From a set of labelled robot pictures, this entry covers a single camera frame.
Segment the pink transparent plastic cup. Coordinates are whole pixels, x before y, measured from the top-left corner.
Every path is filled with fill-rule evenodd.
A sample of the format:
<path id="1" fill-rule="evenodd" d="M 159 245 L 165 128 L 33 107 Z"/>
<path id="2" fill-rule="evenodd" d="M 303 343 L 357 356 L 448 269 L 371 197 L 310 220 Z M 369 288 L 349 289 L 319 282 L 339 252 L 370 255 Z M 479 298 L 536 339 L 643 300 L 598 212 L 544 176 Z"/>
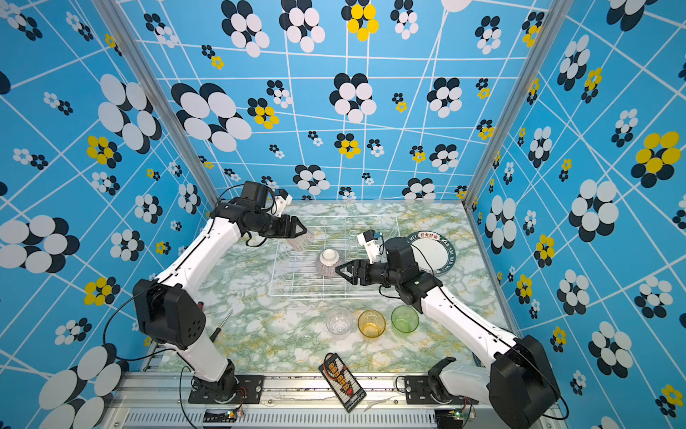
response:
<path id="1" fill-rule="evenodd" d="M 307 232 L 293 239 L 286 239 L 286 242 L 292 250 L 295 252 L 303 252 L 307 250 L 311 242 L 314 239 L 314 235 L 311 232 Z"/>

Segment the clear transparent cup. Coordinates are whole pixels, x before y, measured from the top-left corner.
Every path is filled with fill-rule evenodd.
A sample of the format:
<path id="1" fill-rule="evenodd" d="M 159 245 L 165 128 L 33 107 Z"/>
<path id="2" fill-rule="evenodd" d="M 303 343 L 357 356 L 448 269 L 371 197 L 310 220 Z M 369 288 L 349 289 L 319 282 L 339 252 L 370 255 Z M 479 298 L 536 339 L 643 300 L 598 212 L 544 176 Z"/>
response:
<path id="1" fill-rule="evenodd" d="M 343 336 L 350 332 L 353 325 L 352 313 L 343 309 L 343 307 L 336 307 L 331 309 L 326 316 L 327 330 L 336 336 Z"/>

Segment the yellow transparent cup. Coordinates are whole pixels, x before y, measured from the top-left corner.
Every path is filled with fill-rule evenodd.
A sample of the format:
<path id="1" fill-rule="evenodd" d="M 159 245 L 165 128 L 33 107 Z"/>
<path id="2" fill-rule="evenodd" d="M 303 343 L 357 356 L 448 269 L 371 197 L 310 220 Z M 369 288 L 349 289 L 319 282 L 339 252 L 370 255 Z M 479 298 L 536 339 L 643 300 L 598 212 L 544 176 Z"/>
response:
<path id="1" fill-rule="evenodd" d="M 361 313 L 357 320 L 357 326 L 362 336 L 375 339 L 384 334 L 387 324 L 381 312 L 369 309 Z"/>

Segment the green transparent cup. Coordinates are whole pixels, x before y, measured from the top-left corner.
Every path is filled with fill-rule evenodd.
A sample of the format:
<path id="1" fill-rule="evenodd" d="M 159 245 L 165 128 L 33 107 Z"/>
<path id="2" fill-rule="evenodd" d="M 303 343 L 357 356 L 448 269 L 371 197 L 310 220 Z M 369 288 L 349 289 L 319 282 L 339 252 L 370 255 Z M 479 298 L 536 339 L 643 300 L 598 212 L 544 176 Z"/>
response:
<path id="1" fill-rule="evenodd" d="M 419 326 L 419 314 L 411 306 L 398 306 L 391 313 L 391 323 L 398 332 L 410 334 Z"/>

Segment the large plain white plate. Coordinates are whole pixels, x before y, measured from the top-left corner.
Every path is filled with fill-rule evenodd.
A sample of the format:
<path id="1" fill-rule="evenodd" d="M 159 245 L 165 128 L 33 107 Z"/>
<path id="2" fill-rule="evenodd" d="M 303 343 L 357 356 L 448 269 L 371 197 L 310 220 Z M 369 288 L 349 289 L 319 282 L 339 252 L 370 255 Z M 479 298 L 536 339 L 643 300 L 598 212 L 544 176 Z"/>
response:
<path id="1" fill-rule="evenodd" d="M 446 275 L 457 261 L 457 251 L 443 235 L 433 231 L 418 231 L 407 236 L 407 241 L 421 269 L 437 276 Z"/>

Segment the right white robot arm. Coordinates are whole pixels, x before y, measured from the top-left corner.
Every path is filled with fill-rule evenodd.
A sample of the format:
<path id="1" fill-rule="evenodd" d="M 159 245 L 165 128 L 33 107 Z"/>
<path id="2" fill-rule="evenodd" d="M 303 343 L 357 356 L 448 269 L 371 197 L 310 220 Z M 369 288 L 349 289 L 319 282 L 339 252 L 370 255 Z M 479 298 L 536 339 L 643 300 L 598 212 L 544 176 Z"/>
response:
<path id="1" fill-rule="evenodd" d="M 480 360 L 480 366 L 461 366 L 445 357 L 434 365 L 428 372 L 434 400 L 477 400 L 491 406 L 508 427 L 530 428 L 562 399 L 539 341 L 530 335 L 519 338 L 471 310 L 432 269 L 419 266 L 406 238 L 383 245 L 364 235 L 358 240 L 367 257 L 337 266 L 337 275 L 353 285 L 394 288 L 405 304 L 450 331 Z"/>

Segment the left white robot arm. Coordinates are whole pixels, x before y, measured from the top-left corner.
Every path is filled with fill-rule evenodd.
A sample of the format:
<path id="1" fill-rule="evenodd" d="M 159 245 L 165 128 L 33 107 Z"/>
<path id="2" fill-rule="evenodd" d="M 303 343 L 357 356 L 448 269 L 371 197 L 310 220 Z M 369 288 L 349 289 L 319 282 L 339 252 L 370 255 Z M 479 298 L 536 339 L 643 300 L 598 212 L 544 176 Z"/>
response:
<path id="1" fill-rule="evenodd" d="M 133 303 L 143 334 L 168 344 L 190 368 L 198 387 L 232 395 L 234 366 L 205 331 L 207 319 L 196 298 L 219 259 L 247 236 L 305 242 L 307 228 L 284 214 L 292 197 L 262 183 L 244 182 L 240 195 L 219 199 L 207 225 L 171 266 L 153 280 L 140 280 Z"/>

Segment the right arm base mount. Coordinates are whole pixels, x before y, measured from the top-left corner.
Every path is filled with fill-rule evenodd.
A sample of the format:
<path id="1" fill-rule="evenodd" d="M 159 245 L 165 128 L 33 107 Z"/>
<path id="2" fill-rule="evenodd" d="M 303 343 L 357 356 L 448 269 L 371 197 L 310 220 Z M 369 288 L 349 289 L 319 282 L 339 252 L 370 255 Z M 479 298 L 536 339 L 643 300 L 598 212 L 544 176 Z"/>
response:
<path id="1" fill-rule="evenodd" d="M 405 375 L 400 388 L 408 405 L 441 405 L 432 392 L 428 375 Z"/>

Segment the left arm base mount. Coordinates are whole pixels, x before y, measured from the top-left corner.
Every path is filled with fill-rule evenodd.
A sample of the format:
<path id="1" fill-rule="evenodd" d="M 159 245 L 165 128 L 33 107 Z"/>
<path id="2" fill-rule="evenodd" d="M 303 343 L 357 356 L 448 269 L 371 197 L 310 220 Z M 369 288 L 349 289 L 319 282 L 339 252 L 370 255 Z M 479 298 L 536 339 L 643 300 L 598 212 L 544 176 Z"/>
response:
<path id="1" fill-rule="evenodd" d="M 191 380 L 190 404 L 259 404 L 264 386 L 263 375 L 234 375 L 219 382 L 197 377 Z"/>

